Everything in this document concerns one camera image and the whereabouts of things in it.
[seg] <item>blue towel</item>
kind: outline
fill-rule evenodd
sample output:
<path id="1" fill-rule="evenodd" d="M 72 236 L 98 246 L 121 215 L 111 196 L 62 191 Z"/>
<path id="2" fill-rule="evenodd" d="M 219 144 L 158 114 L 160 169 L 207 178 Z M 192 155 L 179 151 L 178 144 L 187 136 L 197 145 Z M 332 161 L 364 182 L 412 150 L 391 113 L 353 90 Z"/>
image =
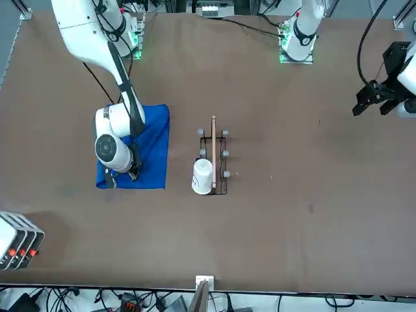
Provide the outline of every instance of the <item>blue towel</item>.
<path id="1" fill-rule="evenodd" d="M 169 110 L 166 105 L 143 106 L 146 124 L 141 135 L 138 136 L 138 148 L 142 166 L 139 177 L 131 181 L 128 174 L 116 177 L 119 189 L 163 189 L 166 183 L 166 167 L 168 162 L 169 145 Z M 130 145 L 129 136 L 122 138 Z M 103 175 L 103 167 L 97 162 L 97 187 L 107 189 Z"/>

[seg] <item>paper cup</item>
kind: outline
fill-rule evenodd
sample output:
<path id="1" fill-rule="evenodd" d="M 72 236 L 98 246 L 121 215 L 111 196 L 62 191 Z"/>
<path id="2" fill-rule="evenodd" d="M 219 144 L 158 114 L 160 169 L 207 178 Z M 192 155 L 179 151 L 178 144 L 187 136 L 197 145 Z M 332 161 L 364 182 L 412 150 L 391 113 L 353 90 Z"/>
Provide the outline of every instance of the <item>paper cup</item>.
<path id="1" fill-rule="evenodd" d="M 198 159 L 194 163 L 192 188 L 199 195 L 211 192 L 213 182 L 213 164 L 208 159 Z"/>

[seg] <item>brown table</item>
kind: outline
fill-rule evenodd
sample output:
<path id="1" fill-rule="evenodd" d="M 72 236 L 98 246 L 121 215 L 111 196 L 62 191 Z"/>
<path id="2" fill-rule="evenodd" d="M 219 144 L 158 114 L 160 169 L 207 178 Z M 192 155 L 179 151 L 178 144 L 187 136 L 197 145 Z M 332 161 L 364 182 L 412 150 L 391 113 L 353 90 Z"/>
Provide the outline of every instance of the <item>brown table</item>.
<path id="1" fill-rule="evenodd" d="M 415 122 L 351 113 L 367 23 L 325 19 L 315 64 L 296 66 L 278 64 L 275 38 L 157 14 L 132 81 L 143 103 L 171 112 L 166 189 L 98 190 L 91 125 L 107 99 L 52 12 L 35 12 L 0 91 L 0 199 L 46 240 L 2 281 L 193 288 L 212 274 L 218 289 L 415 294 Z M 368 79 L 400 39 L 391 21 L 374 24 Z M 93 70 L 117 98 L 111 75 Z M 213 114 L 230 131 L 233 177 L 228 195 L 201 197 L 190 187 L 197 129 Z"/>

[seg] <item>floor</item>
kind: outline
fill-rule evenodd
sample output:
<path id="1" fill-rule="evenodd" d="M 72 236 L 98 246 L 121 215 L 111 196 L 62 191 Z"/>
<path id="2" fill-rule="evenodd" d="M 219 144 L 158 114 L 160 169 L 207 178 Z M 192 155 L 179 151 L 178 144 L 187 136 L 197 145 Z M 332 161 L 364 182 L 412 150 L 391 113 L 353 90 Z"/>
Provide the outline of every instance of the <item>floor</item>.
<path id="1" fill-rule="evenodd" d="M 35 293 L 36 289 L 27 288 L 27 289 L 7 289 L 0 294 L 0 308 L 8 309 L 10 306 L 23 294 Z M 46 312 L 46 300 L 49 290 L 44 291 L 36 303 L 40 307 L 40 312 Z M 94 304 L 94 300 L 97 294 L 96 289 L 83 289 L 80 292 L 80 295 L 75 297 L 74 295 L 68 296 L 66 303 L 72 312 L 93 312 L 100 311 L 104 312 L 103 304 L 98 302 Z M 123 291 L 116 291 L 117 294 L 122 294 Z M 146 292 L 137 291 L 136 295 L 140 296 Z M 158 292 L 158 296 L 164 296 L 168 292 Z M 169 306 L 174 302 L 178 297 L 183 296 L 185 304 L 189 306 L 192 300 L 192 293 L 189 292 L 175 292 L 169 294 L 166 297 L 166 306 Z M 260 295 L 260 294 L 231 294 L 231 303 L 235 311 L 238 311 L 239 308 L 251 307 L 252 311 L 255 312 L 332 312 L 334 308 L 330 307 L 323 298 L 306 298 L 306 297 L 292 297 L 292 296 L 283 296 L 280 302 L 280 307 L 278 310 L 279 297 L 277 295 Z M 53 303 L 55 302 L 57 296 L 52 292 L 49 298 L 49 311 L 54 311 L 52 309 Z M 227 298 L 225 294 L 212 293 L 212 298 L 215 301 L 215 305 L 212 303 L 212 300 L 209 300 L 207 312 L 219 312 L 227 309 Z M 150 302 L 146 299 L 146 305 L 152 306 L 155 303 L 155 299 Z M 103 292 L 103 301 L 105 307 L 117 309 L 120 306 L 120 301 L 113 295 L 110 291 Z M 350 300 L 337 300 L 337 305 L 348 305 Z M 383 301 L 369 301 L 369 300 L 356 300 L 355 304 L 348 309 L 343 309 L 346 312 L 410 312 L 414 311 L 414 303 L 399 303 L 399 302 L 383 302 Z M 157 312 L 157 309 L 144 309 L 143 312 Z"/>
<path id="2" fill-rule="evenodd" d="M 24 0 L 28 7 L 34 10 L 51 10 L 50 0 Z M 283 0 L 279 8 L 271 10 L 271 15 L 291 15 L 299 6 L 301 0 Z M 369 18 L 378 8 L 382 0 L 339 0 L 339 3 L 334 10 L 333 18 Z M 406 0 L 390 0 L 387 2 L 385 8 L 380 12 L 381 18 L 392 18 Z M 12 49 L 14 37 L 20 24 L 20 12 L 13 5 L 11 0 L 0 1 L 0 89 L 3 83 L 3 77 L 7 71 L 8 58 Z M 406 34 L 408 40 L 414 40 L 416 36 L 411 30 L 413 20 L 416 17 L 416 11 L 407 20 Z"/>

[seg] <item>robotic arm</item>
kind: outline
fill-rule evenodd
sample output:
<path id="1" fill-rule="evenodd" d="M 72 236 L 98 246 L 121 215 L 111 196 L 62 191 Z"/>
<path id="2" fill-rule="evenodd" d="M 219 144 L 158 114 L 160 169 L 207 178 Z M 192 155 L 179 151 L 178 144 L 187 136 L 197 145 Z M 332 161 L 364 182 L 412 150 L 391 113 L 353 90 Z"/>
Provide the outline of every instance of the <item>robotic arm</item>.
<path id="1" fill-rule="evenodd" d="M 302 61 L 311 54 L 324 13 L 322 0 L 302 0 L 302 7 L 289 20 L 291 33 L 282 45 L 291 59 Z"/>
<path id="2" fill-rule="evenodd" d="M 123 101 L 97 110 L 94 147 L 109 187 L 116 186 L 112 171 L 128 173 L 134 181 L 140 166 L 138 146 L 127 146 L 120 138 L 137 137 L 146 121 L 120 55 L 134 48 L 129 40 L 130 15 L 120 12 L 116 0 L 52 0 L 52 6 L 68 51 L 105 68 L 116 80 Z"/>
<path id="3" fill-rule="evenodd" d="M 416 41 L 393 42 L 383 53 L 387 79 L 382 83 L 369 81 L 357 93 L 357 105 L 352 109 L 359 116 L 368 106 L 384 102 L 380 113 L 392 110 L 401 118 L 416 117 Z"/>

